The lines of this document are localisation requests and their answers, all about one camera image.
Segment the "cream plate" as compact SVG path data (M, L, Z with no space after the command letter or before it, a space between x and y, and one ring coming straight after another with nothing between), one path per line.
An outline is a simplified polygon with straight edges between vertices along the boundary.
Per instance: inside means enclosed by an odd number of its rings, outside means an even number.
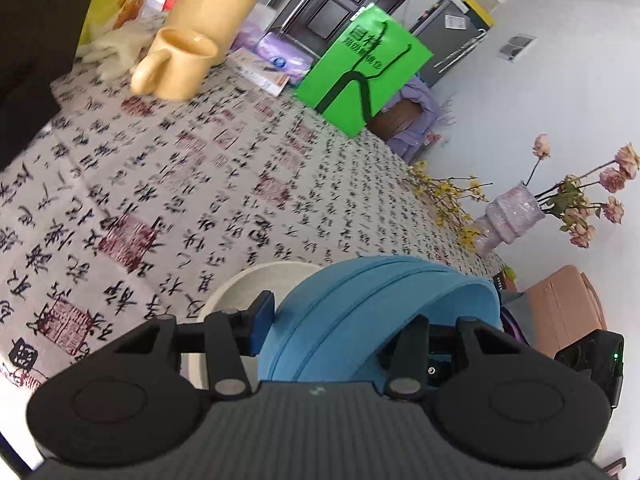
M198 316L198 322L204 322L209 313L227 310L246 310L263 290L269 290L274 296L274 310L290 292L306 278L320 271L321 266L306 262L273 261L243 270L224 282L210 296ZM242 363L253 390L258 385L258 358L242 356ZM194 387L205 389L208 386L206 359L204 354L188 353L182 356L181 374Z

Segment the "blue bowl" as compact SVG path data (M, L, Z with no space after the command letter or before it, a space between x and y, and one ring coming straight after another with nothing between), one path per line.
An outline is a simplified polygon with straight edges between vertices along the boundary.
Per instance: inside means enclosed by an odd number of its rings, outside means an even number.
M332 264L280 303L258 356L262 382L372 382L384 386L378 352L417 316L453 326L478 318L498 328L494 284L408 256Z

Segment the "pink hard case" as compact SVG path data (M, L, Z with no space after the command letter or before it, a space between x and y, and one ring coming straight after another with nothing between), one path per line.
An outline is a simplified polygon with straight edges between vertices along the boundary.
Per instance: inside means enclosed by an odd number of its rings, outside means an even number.
M533 347L550 358L594 330L608 329L596 290L576 266L563 266L525 293L533 315Z

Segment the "purple cloth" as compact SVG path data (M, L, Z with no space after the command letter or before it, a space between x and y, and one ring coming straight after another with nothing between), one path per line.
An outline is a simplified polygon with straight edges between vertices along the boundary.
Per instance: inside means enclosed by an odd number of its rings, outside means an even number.
M503 331L517 340L520 344L529 345L528 340L526 339L525 334L521 330L521 327L518 325L518 321L514 318L511 312L505 308L500 308L500 320L502 323Z

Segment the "grey cloth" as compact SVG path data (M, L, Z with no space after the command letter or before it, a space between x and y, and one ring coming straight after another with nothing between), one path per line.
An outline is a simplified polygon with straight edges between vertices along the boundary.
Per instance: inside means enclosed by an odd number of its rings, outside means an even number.
M502 290L500 292L501 307L506 308L519 323L530 322L533 319L532 308L526 292L511 292Z

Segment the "red small box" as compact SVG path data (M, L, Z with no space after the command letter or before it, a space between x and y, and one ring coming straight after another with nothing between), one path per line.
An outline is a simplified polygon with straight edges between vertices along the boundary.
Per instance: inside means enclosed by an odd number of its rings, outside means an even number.
M514 281L512 281L503 271L495 274L492 277L492 281L494 282L495 288L498 292L502 292L503 290L506 290L507 292L518 291Z

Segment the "purple ribbed vase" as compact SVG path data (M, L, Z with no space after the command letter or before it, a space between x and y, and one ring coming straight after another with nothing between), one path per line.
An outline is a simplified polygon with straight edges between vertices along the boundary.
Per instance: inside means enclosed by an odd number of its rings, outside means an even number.
M474 242L476 252L485 257L500 244L513 244L544 218L534 194L520 182L490 202L474 221L480 231Z

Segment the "calligraphy print tablecloth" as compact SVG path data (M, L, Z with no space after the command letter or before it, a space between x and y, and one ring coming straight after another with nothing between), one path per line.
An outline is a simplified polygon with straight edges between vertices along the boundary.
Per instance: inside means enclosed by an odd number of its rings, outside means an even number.
M1 175L1 383L32 392L149 318L193 321L255 263L373 254L495 274L405 184L291 92L218 67L184 103L76 66L62 110Z

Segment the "yellow flower branch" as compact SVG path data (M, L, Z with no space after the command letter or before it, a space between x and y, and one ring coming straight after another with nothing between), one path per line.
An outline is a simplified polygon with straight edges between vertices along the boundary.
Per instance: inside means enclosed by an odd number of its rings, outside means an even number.
M448 226L463 247L476 252L475 242L480 237L480 229L464 209L463 202L470 200L487 204L485 188L488 183L472 174L467 177L434 178L428 173L424 160L409 167L408 182L416 197L427 197L431 202L436 224Z

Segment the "purple jacket on chair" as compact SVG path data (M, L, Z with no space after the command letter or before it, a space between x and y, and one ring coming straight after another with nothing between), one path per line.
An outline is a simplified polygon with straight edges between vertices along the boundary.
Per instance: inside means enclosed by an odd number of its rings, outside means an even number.
M387 146L405 162L411 162L424 145L427 136L440 120L445 119L447 107L419 77L412 76L381 108L398 122Z

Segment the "white book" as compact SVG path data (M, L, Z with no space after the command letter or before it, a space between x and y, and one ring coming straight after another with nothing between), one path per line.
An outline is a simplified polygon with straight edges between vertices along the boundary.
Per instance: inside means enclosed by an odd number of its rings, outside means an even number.
M270 96L280 96L290 76L277 70L254 52L239 48L227 55L226 63L240 76Z

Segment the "yellow mug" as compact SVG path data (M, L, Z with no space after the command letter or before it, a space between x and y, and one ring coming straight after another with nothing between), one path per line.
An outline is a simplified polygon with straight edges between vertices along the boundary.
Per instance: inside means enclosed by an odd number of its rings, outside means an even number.
M131 75L130 91L136 96L154 94L166 101L192 99L213 66L217 45L199 32L161 28Z

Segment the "green paper bag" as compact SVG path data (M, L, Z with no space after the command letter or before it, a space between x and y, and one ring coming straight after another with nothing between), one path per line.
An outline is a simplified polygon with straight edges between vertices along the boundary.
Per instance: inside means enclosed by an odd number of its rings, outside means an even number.
M371 3L349 20L295 95L353 138L432 56L416 36Z

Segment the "white rubber glove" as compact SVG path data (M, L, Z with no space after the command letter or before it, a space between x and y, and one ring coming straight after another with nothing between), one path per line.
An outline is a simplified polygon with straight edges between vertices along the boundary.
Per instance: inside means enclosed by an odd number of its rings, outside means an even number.
M79 46L76 56L85 64L96 64L99 80L111 81L124 76L137 64L153 37L140 23L129 21L90 44Z

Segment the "grey refrigerator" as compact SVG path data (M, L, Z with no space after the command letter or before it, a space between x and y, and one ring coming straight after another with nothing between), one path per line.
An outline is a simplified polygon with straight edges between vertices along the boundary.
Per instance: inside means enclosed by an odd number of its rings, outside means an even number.
M468 2L439 0L409 29L432 56L418 71L418 76L433 87L457 62L470 54L491 29Z

